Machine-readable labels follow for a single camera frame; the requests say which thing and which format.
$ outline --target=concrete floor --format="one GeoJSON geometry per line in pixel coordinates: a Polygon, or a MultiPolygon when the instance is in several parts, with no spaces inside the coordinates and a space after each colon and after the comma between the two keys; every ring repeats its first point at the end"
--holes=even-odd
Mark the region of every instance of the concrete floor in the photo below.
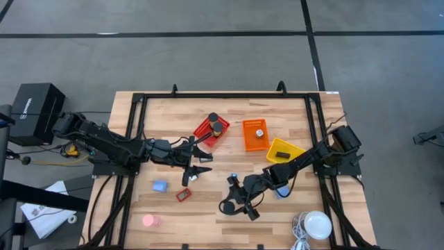
{"type": "MultiPolygon", "coordinates": [[[[0,0],[0,8],[6,0],[0,0]]],[[[310,0],[315,31],[444,29],[439,0],[310,0]]],[[[299,1],[15,0],[0,33],[301,30],[299,1]]],[[[363,142],[366,198],[378,244],[442,249],[442,149],[412,136],[444,123],[444,37],[317,37],[327,91],[339,91],[363,142]]],[[[306,37],[0,40],[0,100],[20,83],[52,82],[65,110],[110,110],[117,90],[316,90],[306,37]]],[[[88,115],[106,122],[109,115],[88,115]]],[[[21,149],[15,145],[11,148],[21,149]]],[[[53,157],[36,154],[35,159],[53,157]]],[[[5,178],[33,186],[91,168],[8,162],[5,178]]],[[[73,247],[78,236],[57,246],[73,247]]],[[[51,249],[46,245],[41,249],[51,249]]]]}

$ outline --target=black box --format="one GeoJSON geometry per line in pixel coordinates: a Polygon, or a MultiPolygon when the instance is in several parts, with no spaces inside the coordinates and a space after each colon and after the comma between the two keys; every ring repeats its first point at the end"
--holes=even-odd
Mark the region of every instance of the black box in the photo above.
{"type": "Polygon", "coordinates": [[[9,141],[20,146],[53,142],[52,128],[62,110],[65,95],[52,83],[23,83],[12,105],[9,141]]]}

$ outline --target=yellow tray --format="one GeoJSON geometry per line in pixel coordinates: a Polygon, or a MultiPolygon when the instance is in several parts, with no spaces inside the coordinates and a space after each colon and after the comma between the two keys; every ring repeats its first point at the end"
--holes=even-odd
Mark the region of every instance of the yellow tray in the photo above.
{"type": "Polygon", "coordinates": [[[270,149],[268,150],[268,153],[266,154],[266,159],[271,163],[287,163],[290,160],[293,160],[294,158],[300,156],[304,152],[304,149],[301,149],[279,138],[275,138],[270,149]],[[277,152],[289,153],[290,158],[286,159],[276,157],[277,152]]]}

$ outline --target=blue block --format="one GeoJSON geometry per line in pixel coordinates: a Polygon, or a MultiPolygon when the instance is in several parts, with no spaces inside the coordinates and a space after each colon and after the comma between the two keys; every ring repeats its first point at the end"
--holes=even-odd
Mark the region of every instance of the blue block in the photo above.
{"type": "MultiPolygon", "coordinates": [[[[289,187],[287,187],[287,186],[279,187],[277,190],[279,191],[279,193],[280,193],[281,195],[287,195],[288,193],[290,193],[290,189],[289,189],[289,187]]],[[[276,198],[277,198],[277,199],[283,199],[283,197],[281,197],[281,196],[278,194],[278,192],[275,191],[275,194],[276,194],[276,198]]]]}
{"type": "Polygon", "coordinates": [[[153,190],[157,192],[166,192],[168,183],[166,181],[154,181],[153,190]]]}

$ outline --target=pink cup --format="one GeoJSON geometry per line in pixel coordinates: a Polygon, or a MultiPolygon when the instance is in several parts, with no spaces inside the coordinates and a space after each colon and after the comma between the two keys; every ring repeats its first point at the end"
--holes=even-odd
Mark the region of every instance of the pink cup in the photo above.
{"type": "Polygon", "coordinates": [[[160,218],[154,215],[145,215],[142,220],[144,226],[150,227],[150,226],[159,226],[160,225],[160,218]]]}

